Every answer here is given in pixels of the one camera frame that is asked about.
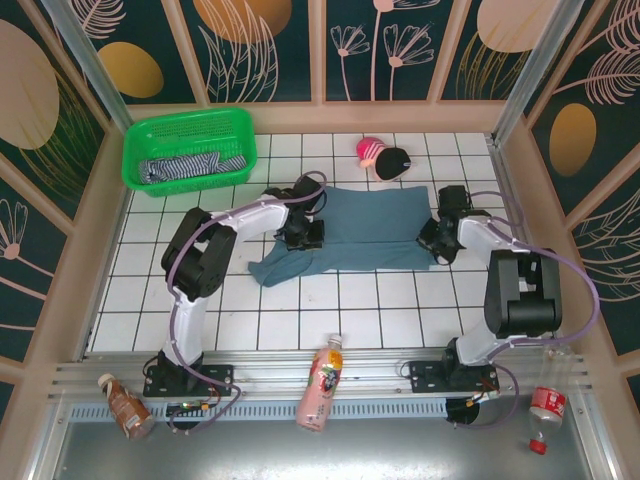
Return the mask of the blue white striped tank top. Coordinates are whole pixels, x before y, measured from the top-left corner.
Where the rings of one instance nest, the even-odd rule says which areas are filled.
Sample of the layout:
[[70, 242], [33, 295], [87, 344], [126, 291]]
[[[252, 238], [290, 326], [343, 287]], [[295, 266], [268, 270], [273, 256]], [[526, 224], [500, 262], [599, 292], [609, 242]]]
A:
[[139, 165], [142, 184], [158, 184], [240, 171], [248, 166], [243, 155], [222, 160], [217, 151], [144, 160]]

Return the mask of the green plastic basket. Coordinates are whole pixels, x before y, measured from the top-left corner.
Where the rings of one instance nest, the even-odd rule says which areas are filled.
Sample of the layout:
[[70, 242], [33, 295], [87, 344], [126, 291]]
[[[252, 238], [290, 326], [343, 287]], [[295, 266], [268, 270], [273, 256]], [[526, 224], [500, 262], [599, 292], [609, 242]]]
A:
[[[147, 183], [142, 166], [151, 160], [217, 156], [225, 172]], [[217, 108], [139, 121], [124, 137], [122, 180], [150, 197], [164, 197], [244, 184], [257, 162], [253, 121], [241, 108]]]

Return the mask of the pink and black doll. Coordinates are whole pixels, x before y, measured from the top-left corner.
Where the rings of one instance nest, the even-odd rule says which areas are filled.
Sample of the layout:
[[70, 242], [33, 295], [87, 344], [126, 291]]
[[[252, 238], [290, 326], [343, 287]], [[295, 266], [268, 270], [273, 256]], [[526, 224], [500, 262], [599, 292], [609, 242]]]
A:
[[364, 137], [356, 145], [362, 169], [370, 170], [380, 182], [392, 182], [403, 176], [412, 166], [408, 153], [387, 145], [376, 137]]

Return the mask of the pink drink bottle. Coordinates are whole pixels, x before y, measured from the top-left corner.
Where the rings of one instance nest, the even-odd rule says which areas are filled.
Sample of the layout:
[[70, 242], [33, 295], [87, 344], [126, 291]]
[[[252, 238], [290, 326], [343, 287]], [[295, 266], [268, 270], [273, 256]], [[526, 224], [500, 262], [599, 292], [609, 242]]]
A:
[[331, 334], [327, 344], [315, 354], [307, 387], [296, 410], [296, 423], [313, 432], [321, 432], [331, 413], [333, 397], [341, 379], [342, 337]]

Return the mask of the clear bottle with red label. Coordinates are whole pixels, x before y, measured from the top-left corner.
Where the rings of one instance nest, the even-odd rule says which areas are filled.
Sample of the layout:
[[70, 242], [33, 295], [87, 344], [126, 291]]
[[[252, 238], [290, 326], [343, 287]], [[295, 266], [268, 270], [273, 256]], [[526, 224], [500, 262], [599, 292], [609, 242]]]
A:
[[546, 454], [549, 439], [563, 424], [573, 364], [574, 353], [567, 344], [548, 346], [543, 352], [528, 414], [532, 433], [529, 449], [538, 455]]

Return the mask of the grey metal tray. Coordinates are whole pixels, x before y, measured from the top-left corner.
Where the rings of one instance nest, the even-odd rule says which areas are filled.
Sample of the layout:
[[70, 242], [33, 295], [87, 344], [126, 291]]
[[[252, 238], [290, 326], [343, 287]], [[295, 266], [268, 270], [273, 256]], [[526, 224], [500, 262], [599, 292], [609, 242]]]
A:
[[489, 431], [440, 419], [221, 422], [192, 437], [163, 425], [130, 442], [111, 423], [71, 423], [30, 480], [618, 480], [572, 424], [538, 455], [516, 418]]

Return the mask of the brown drink bottle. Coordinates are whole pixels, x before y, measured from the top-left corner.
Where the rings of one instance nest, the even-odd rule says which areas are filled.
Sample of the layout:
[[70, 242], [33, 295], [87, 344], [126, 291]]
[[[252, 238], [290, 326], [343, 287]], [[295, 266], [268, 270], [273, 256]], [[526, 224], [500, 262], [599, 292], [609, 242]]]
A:
[[138, 440], [150, 433], [154, 417], [142, 401], [112, 374], [105, 373], [97, 381], [105, 394], [117, 425], [129, 440]]

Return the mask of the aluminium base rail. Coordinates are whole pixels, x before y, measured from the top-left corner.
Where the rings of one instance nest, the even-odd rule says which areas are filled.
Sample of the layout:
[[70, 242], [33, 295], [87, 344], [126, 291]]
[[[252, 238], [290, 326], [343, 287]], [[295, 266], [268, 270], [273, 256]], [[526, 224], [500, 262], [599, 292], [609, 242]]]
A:
[[[151, 351], [91, 353], [81, 362], [56, 366], [48, 389], [51, 401], [90, 402], [101, 399], [97, 379], [111, 373], [132, 391], [142, 391], [142, 366]], [[243, 400], [296, 400], [301, 397], [314, 352], [311, 350], [211, 351], [204, 360], [234, 367], [234, 383]], [[348, 349], [343, 352], [344, 368], [338, 399], [407, 397], [411, 394], [408, 363], [439, 360], [439, 348]], [[496, 358], [519, 382], [527, 395], [537, 382], [542, 367], [540, 348], [514, 348]]]

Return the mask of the aluminium frame post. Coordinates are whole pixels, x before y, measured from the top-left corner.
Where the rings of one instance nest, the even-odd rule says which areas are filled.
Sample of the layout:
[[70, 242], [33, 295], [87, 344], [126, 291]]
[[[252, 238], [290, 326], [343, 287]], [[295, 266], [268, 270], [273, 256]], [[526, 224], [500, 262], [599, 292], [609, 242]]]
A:
[[111, 115], [115, 126], [125, 135], [133, 125], [133, 119], [93, 44], [83, 32], [72, 7], [66, 0], [41, 2]]
[[508, 140], [545, 72], [553, 63], [567, 33], [578, 18], [583, 3], [584, 0], [558, 1], [491, 133], [491, 146], [495, 149], [499, 149]]

